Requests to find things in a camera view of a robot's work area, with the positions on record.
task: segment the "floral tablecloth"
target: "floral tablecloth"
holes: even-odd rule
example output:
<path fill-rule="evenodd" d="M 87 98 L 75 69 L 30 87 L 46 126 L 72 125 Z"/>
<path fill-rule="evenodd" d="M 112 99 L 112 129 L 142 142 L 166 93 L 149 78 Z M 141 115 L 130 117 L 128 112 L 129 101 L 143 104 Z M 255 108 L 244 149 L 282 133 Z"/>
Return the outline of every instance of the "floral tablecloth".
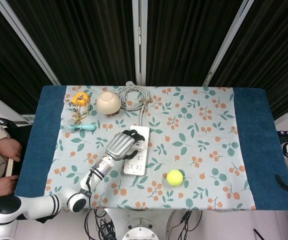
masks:
<path fill-rule="evenodd" d="M 105 153 L 114 135 L 137 125 L 139 112 L 121 110 L 103 115 L 96 99 L 103 91 L 118 93 L 121 86 L 67 86 L 61 126 L 50 167 L 45 195 L 78 186 L 81 177 Z M 123 161 L 97 186 L 91 198 L 94 208 L 254 210 L 240 149 L 235 119 L 234 91 L 225 87 L 146 87 L 152 101 L 143 126 L 150 127 L 146 174 L 123 173 Z M 70 100 L 77 92 L 91 97 L 94 132 L 69 133 L 68 119 L 75 114 Z M 130 106 L 141 98 L 128 96 Z M 167 172 L 184 175 L 178 187 L 166 181 Z"/>

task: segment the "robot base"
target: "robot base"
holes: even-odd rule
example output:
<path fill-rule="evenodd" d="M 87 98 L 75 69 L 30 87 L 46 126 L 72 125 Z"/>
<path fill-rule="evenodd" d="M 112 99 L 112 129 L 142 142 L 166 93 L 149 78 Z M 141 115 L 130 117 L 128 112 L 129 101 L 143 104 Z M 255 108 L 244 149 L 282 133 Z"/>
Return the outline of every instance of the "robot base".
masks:
<path fill-rule="evenodd" d="M 106 208 L 118 240 L 166 240 L 166 227 L 173 210 Z"/>

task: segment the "beige bowl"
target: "beige bowl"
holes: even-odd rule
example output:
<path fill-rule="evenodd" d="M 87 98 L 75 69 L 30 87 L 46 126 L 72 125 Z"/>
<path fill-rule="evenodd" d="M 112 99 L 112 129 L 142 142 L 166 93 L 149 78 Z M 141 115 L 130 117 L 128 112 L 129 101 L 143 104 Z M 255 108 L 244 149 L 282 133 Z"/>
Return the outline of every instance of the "beige bowl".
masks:
<path fill-rule="evenodd" d="M 119 96 L 112 91 L 102 92 L 96 101 L 97 109 L 102 114 L 114 114 L 121 108 Z"/>

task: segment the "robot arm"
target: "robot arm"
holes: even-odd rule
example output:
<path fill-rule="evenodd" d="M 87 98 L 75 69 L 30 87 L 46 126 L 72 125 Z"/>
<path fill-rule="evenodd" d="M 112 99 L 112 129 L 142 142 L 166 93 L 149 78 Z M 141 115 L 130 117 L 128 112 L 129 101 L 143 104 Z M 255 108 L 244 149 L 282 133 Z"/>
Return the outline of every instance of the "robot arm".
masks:
<path fill-rule="evenodd" d="M 135 130 L 125 130 L 118 133 L 108 144 L 105 155 L 87 172 L 79 182 L 80 190 L 68 187 L 61 192 L 40 196 L 1 196 L 0 197 L 0 240 L 12 240 L 9 237 L 14 221 L 18 216 L 34 220 L 42 217 L 56 215 L 63 206 L 74 213 L 87 207 L 87 200 L 92 196 L 93 190 L 104 179 L 114 166 L 114 161 L 133 158 L 138 151 L 127 155 L 132 145 L 138 141 L 144 141 L 144 137 Z"/>

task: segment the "blue table edge fabric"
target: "blue table edge fabric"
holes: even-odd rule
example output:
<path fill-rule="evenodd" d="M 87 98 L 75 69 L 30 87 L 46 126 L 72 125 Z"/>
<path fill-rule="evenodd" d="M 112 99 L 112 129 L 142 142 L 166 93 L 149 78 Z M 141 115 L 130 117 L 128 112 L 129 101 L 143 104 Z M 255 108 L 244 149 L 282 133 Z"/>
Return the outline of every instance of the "blue table edge fabric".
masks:
<path fill-rule="evenodd" d="M 275 179 L 278 174 L 288 185 L 288 170 L 266 92 L 233 90 L 239 144 L 256 209 L 288 210 L 288 192 Z"/>
<path fill-rule="evenodd" d="M 41 91 L 14 193 L 16 196 L 32 198 L 44 195 L 58 140 L 65 92 L 66 86 L 44 86 Z"/>
<path fill-rule="evenodd" d="M 256 209 L 288 210 L 288 192 L 275 180 L 275 174 L 279 174 L 288 184 L 288 172 L 266 93 L 258 88 L 233 90 L 239 142 Z M 61 125 L 65 92 L 66 86 L 44 86 L 42 89 L 16 196 L 44 195 Z M 260 160 L 261 171 L 258 171 Z"/>

